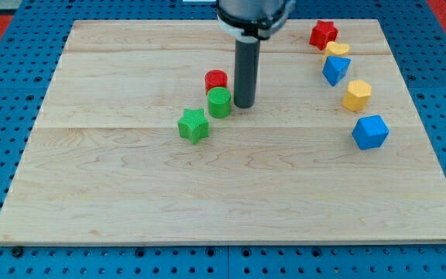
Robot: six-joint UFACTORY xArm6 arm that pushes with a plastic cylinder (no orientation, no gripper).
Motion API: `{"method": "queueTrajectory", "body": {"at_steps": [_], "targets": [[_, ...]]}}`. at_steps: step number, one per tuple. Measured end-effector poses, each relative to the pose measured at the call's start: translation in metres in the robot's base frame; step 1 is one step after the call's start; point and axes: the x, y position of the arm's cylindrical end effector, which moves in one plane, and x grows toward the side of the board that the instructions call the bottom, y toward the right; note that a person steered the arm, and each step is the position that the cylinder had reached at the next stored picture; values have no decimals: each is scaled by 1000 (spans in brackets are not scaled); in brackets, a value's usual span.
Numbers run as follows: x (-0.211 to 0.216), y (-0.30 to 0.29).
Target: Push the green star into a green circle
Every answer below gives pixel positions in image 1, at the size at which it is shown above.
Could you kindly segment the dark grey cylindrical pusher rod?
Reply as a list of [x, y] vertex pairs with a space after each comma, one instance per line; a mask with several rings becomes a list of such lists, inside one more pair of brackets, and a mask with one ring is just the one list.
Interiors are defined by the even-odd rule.
[[235, 41], [234, 104], [241, 109], [251, 108], [255, 102], [259, 51], [259, 41]]

